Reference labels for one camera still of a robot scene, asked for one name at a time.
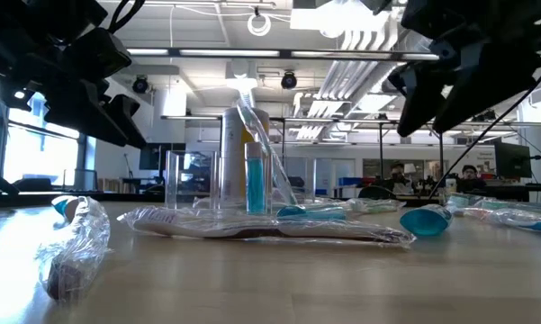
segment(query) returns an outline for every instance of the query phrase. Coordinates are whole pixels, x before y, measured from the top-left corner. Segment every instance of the desk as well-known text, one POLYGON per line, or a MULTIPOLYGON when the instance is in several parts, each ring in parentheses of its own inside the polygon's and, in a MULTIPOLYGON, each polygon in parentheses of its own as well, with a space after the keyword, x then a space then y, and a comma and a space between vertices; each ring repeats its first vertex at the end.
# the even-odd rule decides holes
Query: desk
POLYGON ((486 185, 484 188, 468 192, 501 200, 529 202, 531 192, 541 192, 536 185, 486 185))
MULTIPOLYGON (((410 251, 112 235, 80 305, 36 284, 34 253, 60 217, 0 213, 0 323, 541 323, 541 235, 455 219, 410 251)), ((369 219, 398 226, 398 214, 369 219)))

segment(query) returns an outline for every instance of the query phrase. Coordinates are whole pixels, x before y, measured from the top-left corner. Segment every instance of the bottle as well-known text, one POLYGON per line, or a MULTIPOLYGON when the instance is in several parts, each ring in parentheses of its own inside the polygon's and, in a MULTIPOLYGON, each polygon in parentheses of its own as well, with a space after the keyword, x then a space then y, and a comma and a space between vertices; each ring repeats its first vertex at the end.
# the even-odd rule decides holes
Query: bottle
POLYGON ((448 175, 446 178, 446 191, 451 194, 456 193, 456 178, 455 175, 448 175))
POLYGON ((266 187, 262 144, 245 143, 244 153, 246 158, 246 212, 264 213, 266 211, 266 187))
POLYGON ((406 211, 400 218, 402 227, 416 236, 438 236, 451 222, 452 213, 437 204, 406 211))

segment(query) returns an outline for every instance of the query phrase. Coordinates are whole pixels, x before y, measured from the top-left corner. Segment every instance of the cable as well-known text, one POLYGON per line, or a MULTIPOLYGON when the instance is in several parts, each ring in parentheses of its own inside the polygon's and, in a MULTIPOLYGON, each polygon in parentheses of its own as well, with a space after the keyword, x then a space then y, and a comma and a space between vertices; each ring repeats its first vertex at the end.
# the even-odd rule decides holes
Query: cable
POLYGON ((188 11, 191 11, 191 12, 195 12, 197 14, 211 15, 211 16, 216 16, 216 17, 250 16, 250 15, 252 15, 252 13, 205 13, 205 12, 201 12, 200 10, 196 10, 196 9, 186 7, 186 6, 182 6, 182 5, 178 5, 177 7, 180 8, 180 9, 185 9, 185 10, 188 10, 188 11))
POLYGON ((434 196, 434 194, 436 193, 436 191, 438 190, 438 187, 440 186, 440 184, 442 184, 442 182, 444 181, 444 179, 446 179, 446 176, 448 176, 448 174, 450 174, 450 172, 452 172, 452 170, 456 167, 456 165, 462 161, 462 159, 466 156, 466 154, 468 154, 468 152, 474 147, 476 146, 476 144, 484 137, 484 135, 486 135, 486 133, 488 131, 490 131, 492 129, 492 127, 494 127, 494 125, 496 125, 499 121, 501 121, 504 117, 506 117, 506 115, 508 115, 511 111, 513 111, 516 107, 518 107, 518 105, 520 103, 522 103, 522 101, 524 99, 526 99, 537 87, 538 85, 540 85, 540 82, 541 82, 541 76, 538 78, 538 80, 534 83, 534 85, 532 85, 532 87, 530 89, 528 89, 506 112, 504 112, 502 115, 500 115, 492 124, 490 124, 490 126, 488 126, 483 132, 482 134, 480 134, 480 136, 478 136, 477 139, 474 140, 474 142, 464 151, 464 153, 462 153, 460 155, 460 157, 456 160, 456 162, 450 167, 448 168, 448 171, 446 171, 444 173, 444 175, 442 175, 442 177, 440 178, 440 180, 438 181, 438 183, 434 186, 434 188, 432 189, 432 191, 430 192, 430 196, 429 198, 432 198, 434 196))
POLYGON ((118 17, 120 16, 120 13, 122 12, 122 9, 124 9, 124 6, 129 3, 129 0, 122 0, 116 7, 116 10, 114 10, 114 14, 112 15, 112 20, 110 21, 110 28, 113 28, 113 26, 116 24, 116 21, 118 20, 118 17))
POLYGON ((168 21, 169 25, 170 25, 170 47, 174 47, 174 31, 172 30, 172 13, 174 12, 174 8, 176 8, 175 5, 172 6, 172 8, 170 8, 170 20, 168 21))
POLYGON ((280 22, 285 22, 285 23, 289 23, 289 22, 290 22, 289 20, 280 18, 278 15, 275 15, 275 14, 269 14, 268 16, 269 16, 270 18, 274 18, 274 19, 276 19, 277 21, 280 21, 280 22))
POLYGON ((537 147, 536 147, 534 144, 532 144, 528 139, 526 139, 525 136, 522 136, 522 134, 520 134, 517 130, 515 130, 514 128, 512 128, 512 126, 508 125, 508 127, 509 127, 511 130, 513 130, 513 131, 516 133, 516 135, 518 135, 519 137, 521 137, 526 143, 530 144, 530 146, 531 146, 532 148, 534 148, 535 150, 537 150, 537 151, 541 154, 540 148, 537 148, 537 147))
MULTIPOLYGON (((116 8, 116 12, 114 12, 114 15, 113 15, 113 22, 114 22, 114 18, 116 19, 118 18, 118 15, 122 11, 122 8, 126 5, 126 4, 122 5, 123 2, 124 0, 122 0, 122 2, 118 4, 118 8, 116 8)), ((124 25, 128 23, 130 19, 132 19, 132 17, 140 10, 140 8, 142 8, 145 2, 146 0, 135 0, 132 8, 129 10, 129 12, 126 15, 124 15, 124 17, 122 17, 122 19, 120 19, 120 21, 114 22, 114 23, 111 22, 110 27, 108 27, 108 31, 110 33, 115 33, 118 30, 120 30, 120 28, 124 27, 124 25)))
POLYGON ((264 18, 264 24, 262 27, 254 27, 254 19, 257 18, 255 14, 252 14, 250 18, 248 18, 248 31, 254 35, 254 36, 265 36, 270 32, 270 28, 272 27, 272 22, 270 22, 270 16, 268 16, 265 13, 260 14, 260 17, 264 18))

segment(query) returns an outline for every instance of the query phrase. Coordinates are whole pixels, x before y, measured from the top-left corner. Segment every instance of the ceiling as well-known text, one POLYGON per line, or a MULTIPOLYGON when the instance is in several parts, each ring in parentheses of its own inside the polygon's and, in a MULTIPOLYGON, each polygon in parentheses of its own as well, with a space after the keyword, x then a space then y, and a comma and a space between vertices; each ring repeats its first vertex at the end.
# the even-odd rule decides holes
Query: ceiling
MULTIPOLYGON (((118 1, 98 0, 112 16, 118 1)), ((252 5, 260 2, 251 1, 252 5)), ((262 14, 277 14, 283 19, 289 15, 293 8, 293 0, 274 1, 275 9, 261 9, 262 14)), ((186 48, 242 48, 242 49, 300 49, 300 50, 327 50, 344 47, 346 38, 340 36, 329 39, 319 31, 303 31, 290 29, 290 23, 278 19, 271 19, 271 28, 265 36, 255 36, 248 30, 248 18, 253 13, 252 8, 228 8, 209 6, 155 6, 144 5, 134 18, 122 29, 116 32, 126 48, 139 47, 186 47, 186 48)), ((255 26, 261 18, 255 19, 255 26)), ((109 24, 110 19, 103 22, 103 26, 109 24)), ((428 51, 428 40, 418 34, 403 30, 398 23, 392 29, 392 19, 384 25, 386 39, 383 45, 374 47, 375 41, 368 43, 367 50, 408 50, 428 51)), ((271 116, 287 116, 294 111, 293 102, 297 92, 316 94, 325 83, 329 71, 333 69, 332 61, 318 60, 283 60, 283 59, 251 59, 256 64, 257 84, 252 94, 258 106, 264 105, 271 116), (283 90, 280 86, 285 71, 292 70, 297 79, 297 88, 283 90)), ((226 58, 135 58, 132 67, 125 68, 114 77, 131 85, 136 75, 147 74, 149 82, 157 90, 168 89, 177 79, 184 79, 191 89, 187 96, 187 109, 192 114, 220 114, 223 110, 234 105, 239 98, 235 89, 226 86, 226 67, 230 59, 226 58), (140 73, 144 68, 152 73, 140 73), (170 73, 170 68, 176 67, 175 74, 170 73)), ((346 72, 359 68, 358 63, 354 66, 345 65, 346 72)), ((368 116, 360 112, 365 98, 370 91, 385 79, 388 72, 395 68, 395 64, 380 63, 368 66, 364 78, 358 78, 356 90, 352 92, 345 103, 336 111, 346 118, 362 119, 368 116)), ((504 103, 497 105, 497 111, 503 111, 513 103, 510 98, 504 103)), ((390 118, 399 118, 404 98, 396 97, 380 107, 390 118)))

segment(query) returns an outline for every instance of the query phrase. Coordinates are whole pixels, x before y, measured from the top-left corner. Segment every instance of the chair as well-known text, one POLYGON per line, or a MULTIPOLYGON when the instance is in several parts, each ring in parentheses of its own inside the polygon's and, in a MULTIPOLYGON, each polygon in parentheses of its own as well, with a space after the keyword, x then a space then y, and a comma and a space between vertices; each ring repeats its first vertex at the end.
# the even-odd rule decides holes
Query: chair
POLYGON ((378 185, 369 185, 360 190, 358 198, 368 198, 368 199, 396 199, 396 194, 390 190, 378 186, 378 185))

